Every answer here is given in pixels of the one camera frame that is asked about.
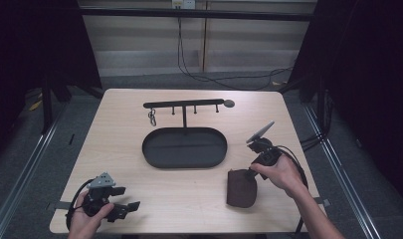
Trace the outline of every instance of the horizontal bar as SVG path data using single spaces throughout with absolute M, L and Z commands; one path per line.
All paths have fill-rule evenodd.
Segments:
M 50 8 L 30 7 L 27 11 L 58 11 L 80 13 L 88 16 L 135 16 L 135 17 L 180 17 L 180 18 L 215 18 L 215 19 L 246 19 L 309 22 L 314 18 L 307 13 L 272 13 L 272 12 L 240 12 L 218 10 L 190 9 L 156 9 L 156 8 L 109 8 L 109 7 L 79 7 L 79 8 Z
M 188 107 L 188 106 L 211 106 L 224 104 L 223 99 L 213 100 L 195 100 L 195 101 L 177 101 L 177 102 L 157 102 L 157 103 L 144 103 L 146 109 L 154 108 L 169 108 L 169 107 Z

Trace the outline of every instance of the jewelry stand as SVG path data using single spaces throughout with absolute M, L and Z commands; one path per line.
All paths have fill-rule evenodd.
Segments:
M 142 152 L 145 160 L 157 168 L 209 168 L 218 165 L 226 156 L 226 137 L 215 128 L 211 127 L 188 127 L 186 120 L 186 107 L 194 107 L 197 114 L 197 106 L 216 106 L 224 104 L 232 107 L 232 101 L 197 100 L 179 102 L 145 103 L 146 109 L 151 109 L 148 117 L 151 124 L 155 122 L 155 108 L 172 108 L 174 115 L 175 107 L 182 107 L 183 127 L 159 128 L 144 139 Z

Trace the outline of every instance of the power outlet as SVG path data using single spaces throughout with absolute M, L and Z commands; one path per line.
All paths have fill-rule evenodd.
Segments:
M 183 0 L 183 9 L 195 9 L 195 0 Z
M 183 0 L 172 0 L 172 9 L 183 9 Z

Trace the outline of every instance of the table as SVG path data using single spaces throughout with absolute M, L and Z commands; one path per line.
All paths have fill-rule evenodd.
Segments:
M 219 165 L 206 169 L 159 169 L 149 165 L 142 153 L 142 142 L 160 127 L 182 126 L 182 110 L 156 109 L 157 126 L 148 118 L 150 102 L 224 99 L 233 108 L 197 107 L 187 111 L 188 126 L 213 127 L 226 136 L 228 151 Z M 254 206 L 235 208 L 226 204 L 227 173 L 248 168 L 256 154 L 246 140 L 271 120 L 276 123 L 264 137 L 274 145 L 290 148 L 300 161 L 313 197 L 318 192 L 306 163 L 291 117 L 279 93 L 237 91 L 125 90 L 105 92 L 86 141 L 77 159 L 61 201 L 71 201 L 88 179 L 107 171 L 116 186 L 126 187 L 111 202 L 141 201 L 136 212 L 124 220 L 104 221 L 99 233 L 117 234 L 194 234 L 268 233 L 295 231 L 300 214 L 295 203 L 269 180 L 257 177 L 258 196 Z M 66 210 L 57 209 L 50 229 L 68 233 Z

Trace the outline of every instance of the oval tray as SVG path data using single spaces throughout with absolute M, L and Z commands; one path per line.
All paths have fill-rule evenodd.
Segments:
M 164 127 L 144 139 L 145 160 L 157 168 L 208 168 L 226 156 L 226 137 L 211 127 Z

